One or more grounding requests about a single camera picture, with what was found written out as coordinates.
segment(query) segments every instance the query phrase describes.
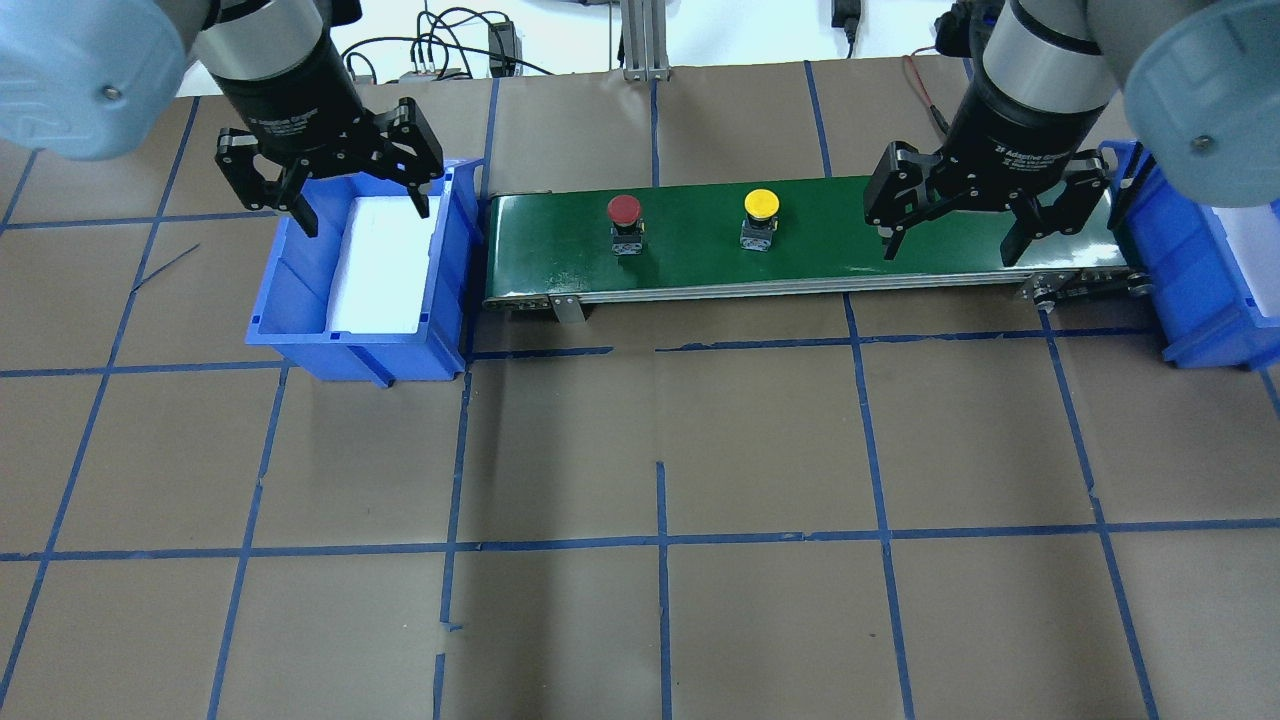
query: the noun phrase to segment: yellow button cap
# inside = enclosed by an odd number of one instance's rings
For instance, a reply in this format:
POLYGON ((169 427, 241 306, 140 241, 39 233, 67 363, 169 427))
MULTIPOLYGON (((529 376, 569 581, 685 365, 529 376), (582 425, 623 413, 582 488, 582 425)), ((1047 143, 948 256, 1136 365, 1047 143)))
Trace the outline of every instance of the yellow button cap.
POLYGON ((744 205, 746 206, 746 214, 756 220, 768 220, 777 215, 778 208, 782 206, 778 202, 778 196, 772 190, 764 190, 763 187, 748 192, 744 205))

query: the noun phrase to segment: white background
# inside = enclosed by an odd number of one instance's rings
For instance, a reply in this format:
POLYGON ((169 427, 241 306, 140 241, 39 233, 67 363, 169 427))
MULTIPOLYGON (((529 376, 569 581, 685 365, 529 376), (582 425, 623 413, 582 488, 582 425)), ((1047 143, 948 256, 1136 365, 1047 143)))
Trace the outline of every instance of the white background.
MULTIPOLYGON (((338 50, 366 37, 412 36, 422 9, 419 0, 364 0, 360 22, 334 28, 338 50)), ((433 12, 451 8, 447 0, 429 0, 433 12)), ((584 6, 572 0, 476 0, 474 10, 503 10, 516 23, 524 59, 553 73, 594 73, 617 67, 614 55, 620 10, 611 5, 584 6)), ((863 0, 855 58, 902 55, 933 44, 933 20, 951 8, 951 0, 863 0)), ((451 15, 454 22, 463 17, 451 15)), ((488 49, 479 22, 456 29, 462 45, 488 49)), ((378 68, 379 82, 412 68, 408 42, 381 42, 361 49, 378 68)), ((844 58, 845 33, 831 27, 831 0, 667 0, 667 55, 672 65, 750 65, 795 60, 844 58)), ((488 74, 481 55, 471 55, 477 77, 488 74)), ((451 67, 457 67, 457 60, 451 67)), ((362 67, 357 60, 357 70, 362 67)), ((529 70, 527 74, 536 74, 529 70)), ((197 65, 187 73, 179 95, 216 94, 209 73, 197 65)))

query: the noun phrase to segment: green conveyor belt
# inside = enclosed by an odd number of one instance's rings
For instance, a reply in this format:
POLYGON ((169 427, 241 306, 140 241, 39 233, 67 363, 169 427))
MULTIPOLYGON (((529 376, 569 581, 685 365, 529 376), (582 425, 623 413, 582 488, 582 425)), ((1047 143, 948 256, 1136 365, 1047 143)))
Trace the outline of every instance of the green conveyor belt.
POLYGON ((490 307, 780 295, 1019 282, 1038 270, 1123 268, 1106 229, 1107 202, 1085 229, 1032 245, 1015 268, 1000 263, 1011 214, 951 213, 908 233, 897 259, 882 258, 861 218, 865 177, 703 184, 497 197, 489 234, 490 307), (768 187, 782 201, 768 252, 742 250, 742 199, 768 187), (620 192, 644 205, 645 249, 616 256, 605 205, 620 192))

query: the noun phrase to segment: red button cap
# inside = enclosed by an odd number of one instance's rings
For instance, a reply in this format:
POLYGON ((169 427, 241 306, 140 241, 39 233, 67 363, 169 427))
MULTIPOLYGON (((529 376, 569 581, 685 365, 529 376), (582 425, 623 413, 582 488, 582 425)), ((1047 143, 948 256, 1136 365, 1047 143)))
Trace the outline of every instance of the red button cap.
POLYGON ((640 222, 640 201, 631 195, 618 195, 609 200, 609 219, 616 225, 634 225, 640 222))

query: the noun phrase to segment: blue plastic box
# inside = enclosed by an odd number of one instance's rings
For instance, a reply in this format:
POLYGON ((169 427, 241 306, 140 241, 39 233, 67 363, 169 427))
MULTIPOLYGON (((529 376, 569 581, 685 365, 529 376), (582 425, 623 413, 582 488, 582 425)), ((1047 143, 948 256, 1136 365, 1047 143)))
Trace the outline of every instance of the blue plastic box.
POLYGON ((431 183, 439 196, 430 242, 426 292, 417 332, 326 332, 329 292, 347 215, 357 197, 403 196, 404 188, 365 174, 311 181, 303 195, 320 219, 310 238, 283 218, 268 259, 244 342, 268 345, 321 380, 448 380, 463 368, 458 351, 462 293, 472 249, 483 241, 475 172, 481 160, 449 160, 431 183))
MULTIPOLYGON (((1128 165, 1133 142, 1105 145, 1116 150, 1121 168, 1128 165)), ((1280 215, 1280 201, 1271 209, 1280 215)), ((1280 360, 1280 316, 1258 310, 1211 208, 1183 197, 1157 167, 1130 206, 1125 229, 1152 278, 1156 313, 1170 343, 1165 360, 1179 368, 1253 370, 1280 360)))

